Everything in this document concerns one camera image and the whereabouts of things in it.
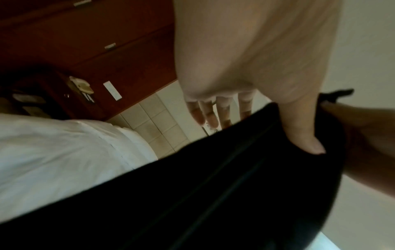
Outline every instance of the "black fabric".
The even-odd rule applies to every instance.
[[[291,144],[269,104],[174,155],[0,225],[2,247],[302,250],[332,207],[345,154],[341,124],[320,108],[316,136],[327,154]]]

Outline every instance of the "wooden cabinet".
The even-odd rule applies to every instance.
[[[0,16],[0,75],[53,68],[85,79],[102,110],[92,110],[89,118],[102,120],[176,79],[171,0],[93,0],[78,8],[70,8],[71,1],[21,2],[24,7],[9,5],[11,14]],[[115,46],[106,49],[110,44]],[[115,101],[106,81],[122,99]],[[49,91],[61,96],[66,89]]]

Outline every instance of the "white fabric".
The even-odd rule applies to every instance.
[[[0,222],[157,159],[136,132],[105,122],[0,114]]]

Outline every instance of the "human hand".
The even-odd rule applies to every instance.
[[[278,103],[292,143],[325,153],[314,118],[340,1],[174,0],[174,12],[177,76],[197,123],[230,126],[235,94],[248,117],[258,90]]]
[[[323,102],[321,107],[344,126],[345,173],[395,197],[395,110],[357,108]]]

